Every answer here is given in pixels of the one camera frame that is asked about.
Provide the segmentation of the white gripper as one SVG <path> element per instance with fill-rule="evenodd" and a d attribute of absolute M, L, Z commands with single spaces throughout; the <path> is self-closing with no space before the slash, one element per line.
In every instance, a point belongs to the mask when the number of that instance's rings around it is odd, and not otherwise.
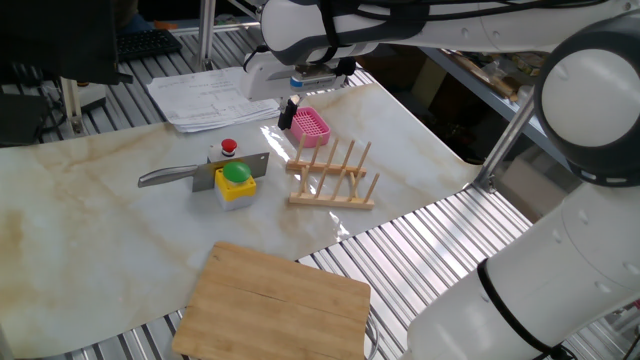
<path fill-rule="evenodd" d="M 328 65 L 284 65 L 271 52 L 252 53 L 242 66 L 240 89 L 250 101 L 283 98 L 278 127 L 286 130 L 300 103 L 300 97 L 292 95 L 333 90 L 345 83 L 346 75 L 335 74 L 337 65 L 337 60 Z"/>

